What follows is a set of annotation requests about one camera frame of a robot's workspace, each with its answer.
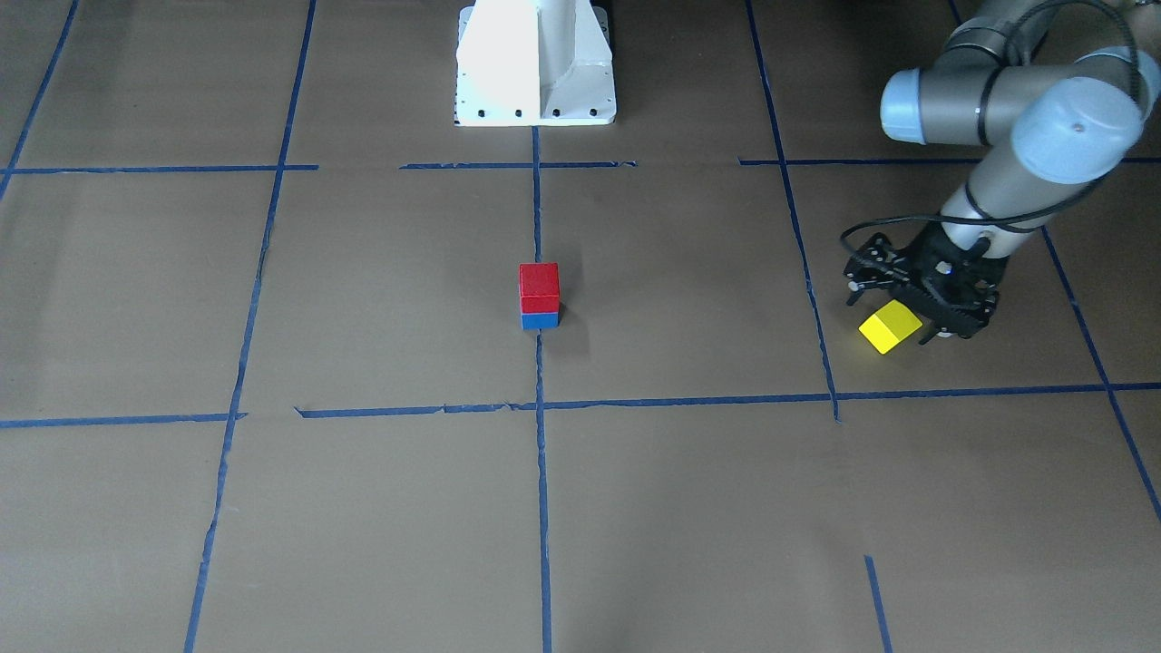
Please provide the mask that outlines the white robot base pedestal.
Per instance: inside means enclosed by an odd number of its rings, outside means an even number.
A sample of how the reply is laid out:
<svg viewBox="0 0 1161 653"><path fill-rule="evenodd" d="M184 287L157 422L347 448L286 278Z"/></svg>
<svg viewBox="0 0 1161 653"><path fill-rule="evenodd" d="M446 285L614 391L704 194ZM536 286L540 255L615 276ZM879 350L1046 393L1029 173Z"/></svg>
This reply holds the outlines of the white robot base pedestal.
<svg viewBox="0 0 1161 653"><path fill-rule="evenodd" d="M618 112L606 1L475 1L459 13L457 127L610 125Z"/></svg>

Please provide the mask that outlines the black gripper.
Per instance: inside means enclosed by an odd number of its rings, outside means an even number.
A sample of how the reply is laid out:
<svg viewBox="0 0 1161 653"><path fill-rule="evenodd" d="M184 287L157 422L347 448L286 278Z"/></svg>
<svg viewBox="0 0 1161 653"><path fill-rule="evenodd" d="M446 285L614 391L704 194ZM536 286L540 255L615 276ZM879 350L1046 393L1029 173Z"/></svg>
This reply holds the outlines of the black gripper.
<svg viewBox="0 0 1161 653"><path fill-rule="evenodd" d="M901 249L911 282L895 288L894 297L926 320L920 346L936 338L969 339L990 323L1008 263L986 256L994 235L980 232L968 249L961 249L942 224L930 223Z"/></svg>

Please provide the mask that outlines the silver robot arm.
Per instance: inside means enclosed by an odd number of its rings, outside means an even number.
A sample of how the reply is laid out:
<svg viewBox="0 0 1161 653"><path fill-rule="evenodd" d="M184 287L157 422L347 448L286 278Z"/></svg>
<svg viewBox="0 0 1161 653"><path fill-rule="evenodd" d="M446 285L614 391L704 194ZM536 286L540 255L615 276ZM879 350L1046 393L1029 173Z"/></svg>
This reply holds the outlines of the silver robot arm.
<svg viewBox="0 0 1161 653"><path fill-rule="evenodd" d="M966 339L987 326L1011 256L1106 178L1156 107L1158 60L1106 3L1093 8L1118 28L1122 46L1073 63L1034 63L1060 8L1059 1L987 1L932 66L896 72L884 86L888 137L987 148L907 247L878 235L848 265L854 297L882 287L928 321L924 340Z"/></svg>

